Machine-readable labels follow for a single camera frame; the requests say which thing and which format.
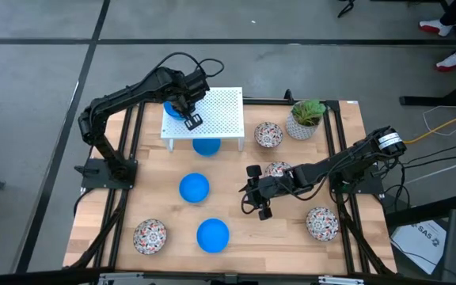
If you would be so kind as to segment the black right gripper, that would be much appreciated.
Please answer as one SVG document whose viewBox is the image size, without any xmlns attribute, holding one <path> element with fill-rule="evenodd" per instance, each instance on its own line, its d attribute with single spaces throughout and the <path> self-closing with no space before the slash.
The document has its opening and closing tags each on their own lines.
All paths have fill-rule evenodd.
<svg viewBox="0 0 456 285">
<path fill-rule="evenodd" d="M 291 192 L 294 182 L 293 176 L 290 171 L 284 170 L 280 177 L 262 177 L 259 165 L 247 166 L 246 172 L 249 179 L 247 184 L 239 190 L 239 192 L 245 193 L 242 203 L 247 203 L 253 207 L 246 214 L 257 211 L 260 221 L 267 220 L 272 217 L 271 199 L 288 195 Z"/>
</svg>

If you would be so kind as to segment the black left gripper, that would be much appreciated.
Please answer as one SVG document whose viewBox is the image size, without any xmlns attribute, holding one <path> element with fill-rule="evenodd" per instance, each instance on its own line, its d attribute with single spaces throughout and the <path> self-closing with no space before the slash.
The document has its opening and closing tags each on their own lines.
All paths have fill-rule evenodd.
<svg viewBox="0 0 456 285">
<path fill-rule="evenodd" d="M 195 103 L 203 100 L 206 92 L 210 90 L 207 84 L 207 74 L 204 69 L 195 69 L 190 74 L 182 71 L 177 75 L 177 88 L 174 92 L 176 100 L 174 109 L 184 118 L 184 124 L 189 131 L 192 131 L 203 123 L 200 115 L 194 115 Z"/>
</svg>

